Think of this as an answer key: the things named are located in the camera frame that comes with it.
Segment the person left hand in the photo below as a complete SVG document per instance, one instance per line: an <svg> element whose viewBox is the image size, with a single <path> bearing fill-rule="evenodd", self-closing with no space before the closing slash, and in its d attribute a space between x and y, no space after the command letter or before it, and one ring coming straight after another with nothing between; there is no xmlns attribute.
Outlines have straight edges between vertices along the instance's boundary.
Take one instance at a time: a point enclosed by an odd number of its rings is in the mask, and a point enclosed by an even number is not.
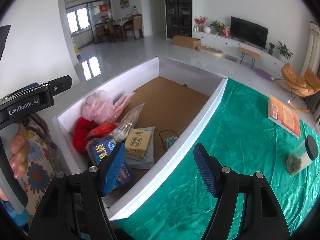
<svg viewBox="0 0 320 240"><path fill-rule="evenodd" d="M26 173L30 150L29 141L26 139L25 127L21 123L18 124L18 127L18 132L13 137L10 145L13 155L9 161L15 179L22 178Z"/></svg>

